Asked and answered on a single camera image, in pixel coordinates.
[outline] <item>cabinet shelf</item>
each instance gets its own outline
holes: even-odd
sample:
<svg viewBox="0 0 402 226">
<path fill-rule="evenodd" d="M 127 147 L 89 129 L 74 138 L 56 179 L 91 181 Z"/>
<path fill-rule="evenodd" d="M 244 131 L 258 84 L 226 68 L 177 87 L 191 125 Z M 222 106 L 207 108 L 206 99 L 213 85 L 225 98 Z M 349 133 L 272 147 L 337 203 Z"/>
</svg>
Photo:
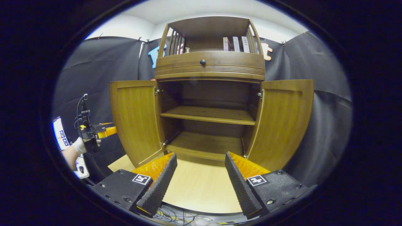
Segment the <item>cabinet shelf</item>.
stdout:
<svg viewBox="0 0 402 226">
<path fill-rule="evenodd" d="M 225 160 L 225 154 L 228 151 L 241 156 L 243 155 L 240 138 L 213 136 L 189 131 L 181 132 L 166 146 L 166 150 L 220 161 Z"/>
<path fill-rule="evenodd" d="M 178 106 L 161 113 L 160 116 L 238 125 L 255 125 L 255 120 L 244 110 Z"/>
</svg>

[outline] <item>wooden shelf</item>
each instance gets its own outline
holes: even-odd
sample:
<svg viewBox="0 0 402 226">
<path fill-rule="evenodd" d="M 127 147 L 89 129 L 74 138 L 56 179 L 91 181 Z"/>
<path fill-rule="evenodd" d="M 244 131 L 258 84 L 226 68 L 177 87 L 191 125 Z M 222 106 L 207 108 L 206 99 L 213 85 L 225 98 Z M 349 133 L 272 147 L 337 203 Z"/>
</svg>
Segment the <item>wooden shelf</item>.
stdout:
<svg viewBox="0 0 402 226">
<path fill-rule="evenodd" d="M 238 125 L 255 125 L 255 120 L 247 111 L 223 108 L 178 106 L 161 113 L 160 116 Z"/>
<path fill-rule="evenodd" d="M 188 40 L 199 37 L 245 36 L 249 24 L 248 18 L 201 16 L 171 22 L 168 25 Z"/>
<path fill-rule="evenodd" d="M 181 132 L 166 150 L 199 158 L 225 160 L 226 152 L 243 155 L 240 138 L 212 136 L 194 132 Z"/>
</svg>

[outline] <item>white glove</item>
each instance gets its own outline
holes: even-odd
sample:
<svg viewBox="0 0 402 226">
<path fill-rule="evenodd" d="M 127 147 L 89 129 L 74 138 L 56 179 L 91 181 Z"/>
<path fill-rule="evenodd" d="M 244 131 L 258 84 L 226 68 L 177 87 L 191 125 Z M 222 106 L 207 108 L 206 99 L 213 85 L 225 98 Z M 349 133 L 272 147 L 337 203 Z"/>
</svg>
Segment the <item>white glove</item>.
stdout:
<svg viewBox="0 0 402 226">
<path fill-rule="evenodd" d="M 73 146 L 74 146 L 76 152 L 77 152 L 79 155 L 80 155 L 80 154 L 83 154 L 83 153 L 86 153 L 86 149 L 85 149 L 85 146 L 84 146 L 84 142 L 83 142 L 83 140 L 82 140 L 81 137 L 78 137 L 78 139 L 73 143 Z"/>
</svg>

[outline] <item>drawer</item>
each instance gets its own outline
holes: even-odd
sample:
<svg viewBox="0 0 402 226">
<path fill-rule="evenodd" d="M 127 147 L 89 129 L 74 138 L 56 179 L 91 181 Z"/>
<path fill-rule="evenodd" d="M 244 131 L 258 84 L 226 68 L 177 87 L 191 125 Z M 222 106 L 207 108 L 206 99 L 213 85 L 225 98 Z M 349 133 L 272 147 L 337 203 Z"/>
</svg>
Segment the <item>drawer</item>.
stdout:
<svg viewBox="0 0 402 226">
<path fill-rule="evenodd" d="M 200 63 L 201 60 L 205 60 L 205 65 Z M 231 77 L 264 81 L 264 57 L 234 51 L 203 51 L 156 60 L 155 79 L 183 77 Z"/>
</svg>

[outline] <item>blue cutout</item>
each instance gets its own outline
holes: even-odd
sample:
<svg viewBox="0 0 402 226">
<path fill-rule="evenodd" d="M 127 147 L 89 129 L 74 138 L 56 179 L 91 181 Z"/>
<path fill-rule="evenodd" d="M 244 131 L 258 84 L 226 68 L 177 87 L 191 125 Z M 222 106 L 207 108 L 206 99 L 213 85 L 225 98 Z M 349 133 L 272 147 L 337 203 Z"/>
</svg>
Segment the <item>blue cutout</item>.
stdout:
<svg viewBox="0 0 402 226">
<path fill-rule="evenodd" d="M 152 68 L 156 68 L 156 59 L 158 58 L 158 50 L 159 46 L 148 53 L 148 55 L 150 55 L 152 59 Z"/>
</svg>

